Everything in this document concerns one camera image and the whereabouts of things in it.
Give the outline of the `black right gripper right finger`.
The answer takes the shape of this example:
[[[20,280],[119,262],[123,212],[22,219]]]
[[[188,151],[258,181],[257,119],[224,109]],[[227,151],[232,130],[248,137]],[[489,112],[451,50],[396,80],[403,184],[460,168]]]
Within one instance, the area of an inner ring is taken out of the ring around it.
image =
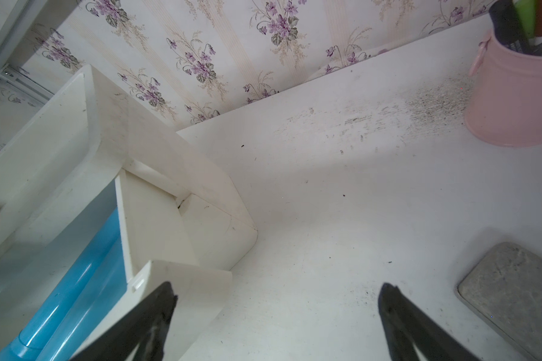
[[[392,360],[478,359],[392,284],[382,285],[378,310]]]

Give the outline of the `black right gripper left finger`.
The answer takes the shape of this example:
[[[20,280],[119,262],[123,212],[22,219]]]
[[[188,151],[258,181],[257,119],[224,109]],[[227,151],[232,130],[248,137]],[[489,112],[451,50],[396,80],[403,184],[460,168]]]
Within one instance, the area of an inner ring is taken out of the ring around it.
[[[178,296],[162,283],[73,360],[162,360]]]

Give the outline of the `white top drawer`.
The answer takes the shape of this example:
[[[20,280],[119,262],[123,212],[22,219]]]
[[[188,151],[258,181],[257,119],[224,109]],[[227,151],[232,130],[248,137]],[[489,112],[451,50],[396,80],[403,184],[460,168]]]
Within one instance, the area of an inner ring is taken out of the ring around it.
[[[77,355],[164,282],[178,296],[164,357],[178,360],[221,312],[232,281],[228,256],[203,263],[173,196],[122,171],[116,194],[94,201],[0,293],[0,351],[16,338],[103,225],[118,210],[126,292]]]

